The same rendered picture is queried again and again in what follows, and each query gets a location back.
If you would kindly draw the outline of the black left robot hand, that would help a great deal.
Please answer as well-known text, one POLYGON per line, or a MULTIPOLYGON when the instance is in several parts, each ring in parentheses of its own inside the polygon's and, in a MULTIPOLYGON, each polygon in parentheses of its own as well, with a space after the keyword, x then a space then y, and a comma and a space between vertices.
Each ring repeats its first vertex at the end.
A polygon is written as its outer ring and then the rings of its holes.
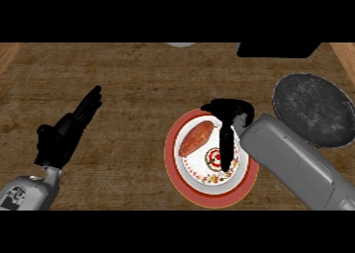
POLYGON ((63 168, 75 153, 84 131, 102 107, 102 87, 96 86, 82 99, 76 110, 68 113, 54 126, 38 129, 38 158, 41 166, 63 168))

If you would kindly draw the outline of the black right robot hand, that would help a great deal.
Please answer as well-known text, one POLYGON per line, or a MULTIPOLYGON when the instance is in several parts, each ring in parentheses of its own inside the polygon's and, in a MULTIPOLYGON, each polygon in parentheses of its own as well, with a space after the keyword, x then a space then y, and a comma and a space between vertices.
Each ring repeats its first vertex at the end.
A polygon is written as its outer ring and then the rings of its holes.
POLYGON ((255 119, 255 108, 252 104, 238 99, 214 99, 201 109, 209 112, 223 122, 220 131, 220 152, 221 152, 221 169, 230 170, 235 159, 235 119, 245 116, 245 123, 241 127, 248 127, 255 119))

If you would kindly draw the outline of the brown cupcake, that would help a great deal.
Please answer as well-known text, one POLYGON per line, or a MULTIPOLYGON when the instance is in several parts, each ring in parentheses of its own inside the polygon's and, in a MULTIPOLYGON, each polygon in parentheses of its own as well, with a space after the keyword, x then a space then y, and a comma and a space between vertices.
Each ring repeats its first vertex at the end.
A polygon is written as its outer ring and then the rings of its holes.
POLYGON ((178 155, 187 157, 208 142, 214 131, 212 121, 204 121, 189 132, 178 150, 178 155))

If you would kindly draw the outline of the white floral plate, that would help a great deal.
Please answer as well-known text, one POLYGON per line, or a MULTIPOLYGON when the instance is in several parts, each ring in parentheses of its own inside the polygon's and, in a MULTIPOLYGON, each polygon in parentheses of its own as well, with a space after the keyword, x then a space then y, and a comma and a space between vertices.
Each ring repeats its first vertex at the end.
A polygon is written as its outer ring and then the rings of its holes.
POLYGON ((221 120, 211 115, 187 120, 183 123, 175 141, 175 163, 180 175, 187 184, 208 195, 221 195, 229 193, 245 179, 249 164, 249 154, 241 145, 239 135, 235 135, 235 159, 232 161, 230 170, 221 169, 221 152, 220 152, 220 131, 223 127, 221 120), (208 142, 187 156, 178 155, 183 140, 204 121, 212 121, 214 131, 208 142))

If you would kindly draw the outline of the dark grey pan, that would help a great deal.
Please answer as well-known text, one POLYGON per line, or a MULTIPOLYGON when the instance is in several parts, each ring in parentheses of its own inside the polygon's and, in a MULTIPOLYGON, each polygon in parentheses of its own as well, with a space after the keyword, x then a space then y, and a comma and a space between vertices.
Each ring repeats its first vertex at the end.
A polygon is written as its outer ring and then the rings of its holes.
POLYGON ((341 148, 355 141, 355 104, 344 90, 323 77, 295 73, 275 88, 280 121, 319 148, 341 148))

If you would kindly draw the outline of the red round placemat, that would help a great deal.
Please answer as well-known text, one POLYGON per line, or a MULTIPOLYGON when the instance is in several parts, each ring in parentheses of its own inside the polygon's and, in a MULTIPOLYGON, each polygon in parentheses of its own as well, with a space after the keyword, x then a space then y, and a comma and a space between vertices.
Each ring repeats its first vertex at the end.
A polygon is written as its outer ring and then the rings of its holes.
POLYGON ((202 109, 195 109, 177 120, 167 139, 165 161, 173 183, 181 195, 199 206, 224 209, 249 195, 260 173, 254 160, 235 135, 235 158, 230 170, 223 171, 220 153, 221 120, 202 109), (211 126, 198 149, 181 155, 181 145, 199 125, 211 126))

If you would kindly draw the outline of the black appliance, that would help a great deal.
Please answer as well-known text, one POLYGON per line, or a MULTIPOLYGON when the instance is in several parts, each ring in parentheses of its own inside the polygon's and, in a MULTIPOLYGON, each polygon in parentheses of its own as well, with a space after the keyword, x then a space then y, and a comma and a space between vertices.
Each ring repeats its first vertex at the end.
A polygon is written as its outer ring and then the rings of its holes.
POLYGON ((309 58, 319 48, 319 42, 239 42, 241 57, 309 58))

